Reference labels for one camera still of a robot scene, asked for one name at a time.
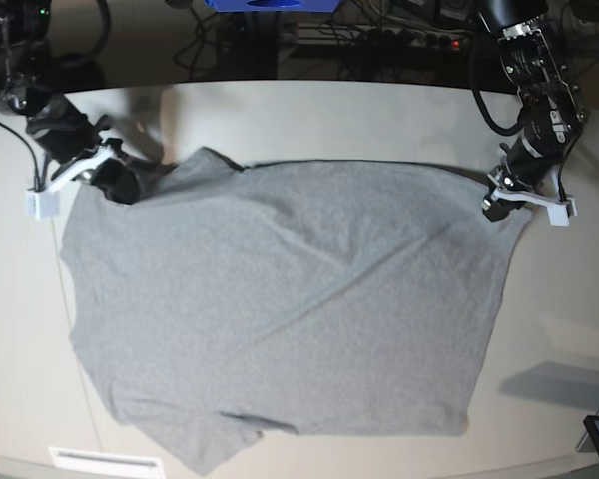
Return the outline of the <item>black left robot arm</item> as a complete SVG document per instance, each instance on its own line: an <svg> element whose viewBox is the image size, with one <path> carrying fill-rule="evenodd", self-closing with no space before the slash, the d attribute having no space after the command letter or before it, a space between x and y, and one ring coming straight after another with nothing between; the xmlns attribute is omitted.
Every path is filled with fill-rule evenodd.
<svg viewBox="0 0 599 479"><path fill-rule="evenodd" d="M548 18L544 1L478 1L475 12L485 32L470 53L469 86L488 127L514 140L512 145L500 145L499 163L487 175L483 213L498 222L531 204L544 208L552 225L565 227L577 210L562 174L583 134L587 112L562 31ZM510 127L494 121L477 85L478 53L489 42L495 42L504 73L521 102L517 121Z"/></svg>

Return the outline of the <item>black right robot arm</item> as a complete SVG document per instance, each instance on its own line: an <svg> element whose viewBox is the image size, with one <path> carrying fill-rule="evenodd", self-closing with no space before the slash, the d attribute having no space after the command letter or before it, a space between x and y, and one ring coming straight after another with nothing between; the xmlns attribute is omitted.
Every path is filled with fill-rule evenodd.
<svg viewBox="0 0 599 479"><path fill-rule="evenodd" d="M145 186L138 159L128 155L119 139L105 139L108 116L91 122L67 97L67 88L98 75L96 57L107 45L112 18L109 5L97 8L101 29L85 53L54 57L47 40L51 23L48 1L0 1L0 110L25 120L19 139L33 157L33 185L26 193L30 211L51 216L59 207L59 192L81 182L99 189L109 201L131 205Z"/></svg>

